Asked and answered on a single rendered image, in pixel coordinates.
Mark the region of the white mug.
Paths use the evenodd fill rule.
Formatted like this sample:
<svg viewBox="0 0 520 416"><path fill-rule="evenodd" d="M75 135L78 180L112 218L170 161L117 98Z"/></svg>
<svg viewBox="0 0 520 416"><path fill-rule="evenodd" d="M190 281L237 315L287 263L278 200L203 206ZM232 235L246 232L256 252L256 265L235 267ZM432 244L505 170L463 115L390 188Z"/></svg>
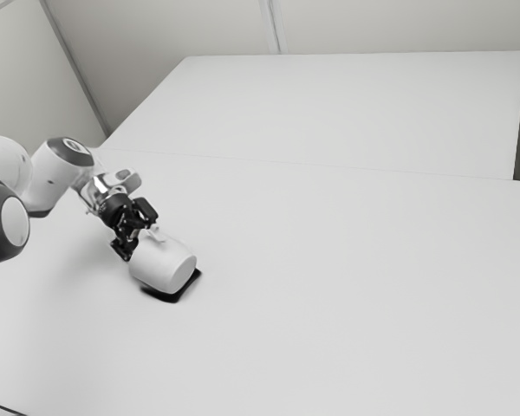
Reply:
<svg viewBox="0 0 520 416"><path fill-rule="evenodd" d="M131 276L147 287L176 296L191 282L197 262L196 255L185 244L155 225L140 233L127 264Z"/></svg>

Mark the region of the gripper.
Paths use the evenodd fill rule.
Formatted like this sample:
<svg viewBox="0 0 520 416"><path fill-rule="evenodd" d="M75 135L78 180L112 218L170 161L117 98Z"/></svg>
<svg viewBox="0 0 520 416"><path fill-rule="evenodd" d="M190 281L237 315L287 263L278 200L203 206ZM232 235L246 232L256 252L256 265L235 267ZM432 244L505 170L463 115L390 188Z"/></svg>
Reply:
<svg viewBox="0 0 520 416"><path fill-rule="evenodd" d="M125 193L109 196L99 207L100 220L117 235L111 248L124 261L129 262L138 247L140 229L150 229L157 223L159 214L144 197L131 200Z"/></svg>

